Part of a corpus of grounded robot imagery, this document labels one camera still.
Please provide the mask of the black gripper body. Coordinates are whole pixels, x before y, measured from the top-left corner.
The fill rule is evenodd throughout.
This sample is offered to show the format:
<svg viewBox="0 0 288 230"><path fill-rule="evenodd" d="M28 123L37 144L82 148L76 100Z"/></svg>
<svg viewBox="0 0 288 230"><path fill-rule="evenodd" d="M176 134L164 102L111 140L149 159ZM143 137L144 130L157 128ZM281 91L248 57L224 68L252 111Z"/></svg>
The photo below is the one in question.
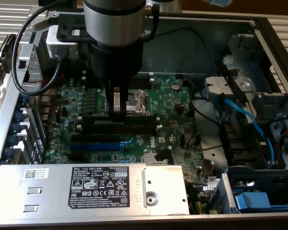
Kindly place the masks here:
<svg viewBox="0 0 288 230"><path fill-rule="evenodd" d="M107 81L125 81L137 74L142 67L144 43L141 39L126 46L90 44L90 62L95 74Z"/></svg>

